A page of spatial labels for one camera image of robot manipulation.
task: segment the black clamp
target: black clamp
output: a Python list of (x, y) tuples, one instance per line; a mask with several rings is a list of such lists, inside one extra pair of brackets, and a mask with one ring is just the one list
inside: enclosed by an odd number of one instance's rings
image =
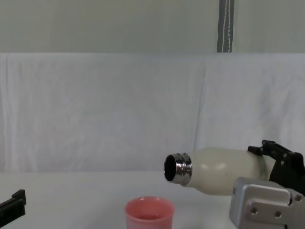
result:
[(25, 215), (25, 191), (19, 190), (11, 199), (0, 204), (0, 228)]
[(261, 147), (249, 146), (248, 151), (275, 160), (269, 181), (291, 188), (305, 196), (305, 167), (303, 155), (284, 148), (274, 141), (262, 141)]

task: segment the white cloth backdrop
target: white cloth backdrop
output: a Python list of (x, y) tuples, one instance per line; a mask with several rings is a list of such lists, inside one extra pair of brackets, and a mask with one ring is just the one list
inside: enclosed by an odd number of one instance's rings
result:
[(0, 55), (0, 170), (161, 170), (167, 154), (305, 152), (305, 55)]

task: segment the silver metal bracket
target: silver metal bracket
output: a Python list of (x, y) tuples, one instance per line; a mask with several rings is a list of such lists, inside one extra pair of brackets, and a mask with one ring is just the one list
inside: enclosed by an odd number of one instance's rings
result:
[(230, 220), (238, 229), (304, 229), (305, 198), (271, 181), (238, 178)]

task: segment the gray wall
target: gray wall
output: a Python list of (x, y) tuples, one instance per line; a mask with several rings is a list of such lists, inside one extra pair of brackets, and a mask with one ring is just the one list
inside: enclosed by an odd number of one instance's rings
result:
[(304, 0), (235, 0), (233, 52), (305, 52)]
[(0, 52), (216, 52), (218, 0), (1, 0)]

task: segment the cream thermos bottle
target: cream thermos bottle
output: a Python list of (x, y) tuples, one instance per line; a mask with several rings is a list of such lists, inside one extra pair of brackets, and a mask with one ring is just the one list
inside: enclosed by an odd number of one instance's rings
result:
[(210, 195), (231, 195), (238, 177), (268, 180), (275, 160), (244, 150), (204, 148), (173, 154), (164, 163), (167, 181)]

